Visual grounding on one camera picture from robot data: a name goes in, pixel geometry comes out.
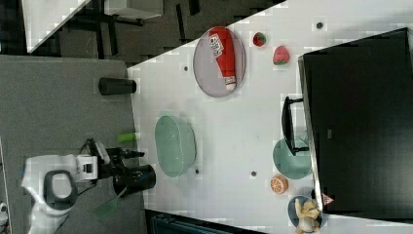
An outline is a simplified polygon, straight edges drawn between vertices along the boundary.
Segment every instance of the red ketchup bottle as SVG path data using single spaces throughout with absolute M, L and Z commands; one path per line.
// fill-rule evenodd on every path
M 210 48 L 225 79 L 225 86 L 227 90 L 232 91 L 237 86 L 237 78 L 235 77 L 235 56 L 231 34 L 225 27 L 215 27 L 210 30 L 208 36 Z

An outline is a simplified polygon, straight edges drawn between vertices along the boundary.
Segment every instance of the gray plate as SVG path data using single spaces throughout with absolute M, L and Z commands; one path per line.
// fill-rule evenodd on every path
M 215 57 L 210 49 L 208 34 L 209 30 L 201 37 L 195 49 L 193 63 L 195 79 L 204 93 L 214 98 L 222 98 L 234 91 L 227 91 L 225 87 L 225 81 L 222 78 L 218 63 L 216 63 Z M 232 31 L 230 31 L 230 34 L 233 38 L 235 52 L 237 89 L 244 76 L 245 52 L 243 43 L 241 43 L 237 35 Z

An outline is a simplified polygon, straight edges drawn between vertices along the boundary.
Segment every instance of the food item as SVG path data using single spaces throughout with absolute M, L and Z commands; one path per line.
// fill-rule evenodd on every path
M 271 188 L 277 194 L 283 194 L 288 189 L 288 181 L 281 174 L 277 174 L 271 179 Z
M 312 219 L 317 219 L 319 217 L 319 210 L 317 208 L 310 210 L 309 212 L 306 213 L 306 216 L 312 218 Z
M 255 46 L 262 47 L 264 46 L 265 42 L 266 42 L 266 39 L 263 33 L 261 32 L 255 33 L 254 38 L 252 39 L 252 43 L 254 43 Z
M 295 229 L 295 233 L 297 233 L 297 234 L 303 234 L 304 232 L 303 232 L 303 230 L 301 230 L 299 227 L 297 227 L 297 228 Z
M 316 228 L 316 221 L 307 216 L 301 217 L 298 227 L 305 232 L 313 232 Z
M 227 90 L 232 91 L 237 86 L 232 36 L 225 27 L 211 29 L 208 36 L 210 48 L 225 79 L 225 86 Z
M 295 199 L 295 212 L 297 213 L 298 218 L 304 217 L 304 215 L 301 213 L 301 204 L 300 200 L 298 198 Z
M 308 213 L 310 210 L 312 210 L 312 209 L 314 209 L 314 208 L 316 208 L 316 207 L 317 207 L 317 205 L 316 205 L 316 203 L 315 203 L 312 199 L 307 199 L 307 201 L 304 203 L 304 206 L 303 206 L 301 212 L 302 212 L 303 214 L 306 214 L 306 213 Z
M 279 46 L 276 48 L 273 57 L 273 63 L 275 65 L 283 65 L 289 62 L 289 52 L 285 46 Z
M 304 205 L 301 206 L 300 200 L 296 198 L 294 205 L 295 212 L 299 218 L 295 233 L 319 231 L 319 223 L 317 222 L 319 210 L 316 203 L 312 199 L 307 199 Z

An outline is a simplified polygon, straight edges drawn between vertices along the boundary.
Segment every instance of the white table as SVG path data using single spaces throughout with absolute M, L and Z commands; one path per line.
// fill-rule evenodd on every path
M 32 53 L 91 0 L 21 0 L 27 52 Z
M 319 21 L 322 30 L 316 29 Z M 411 0 L 289 0 L 229 26 L 243 41 L 246 70 L 242 86 L 225 98 L 208 97 L 195 81 L 197 41 L 129 68 L 138 83 L 132 106 L 142 135 L 138 146 L 146 152 L 141 163 L 153 165 L 157 173 L 156 186 L 144 192 L 145 208 L 265 233 L 294 233 L 286 204 L 293 195 L 310 192 L 312 176 L 290 179 L 283 195 L 273 193 L 269 183 L 278 172 L 272 155 L 282 138 L 283 99 L 301 94 L 298 57 L 404 26 L 413 28 Z M 267 36 L 265 48 L 252 45 L 258 31 Z M 276 67 L 272 56 L 280 44 L 289 49 L 291 61 Z M 303 107 L 296 106 L 295 125 L 304 127 Z M 179 178 L 167 177 L 158 165 L 154 130 L 164 109 L 186 117 L 197 139 L 196 164 Z M 338 215 L 329 215 L 320 231 L 412 232 L 407 224 Z

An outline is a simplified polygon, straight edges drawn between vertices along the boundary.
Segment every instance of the green bowl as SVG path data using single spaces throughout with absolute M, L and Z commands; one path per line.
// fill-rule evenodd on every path
M 194 132 L 178 117 L 163 116 L 158 120 L 155 142 L 159 165 L 167 176 L 181 176 L 194 164 Z
M 295 146 L 307 147 L 307 144 L 296 138 Z M 289 151 L 285 139 L 281 139 L 274 147 L 273 159 L 279 172 L 291 179 L 303 178 L 312 171 L 310 151 L 297 152 L 294 156 Z

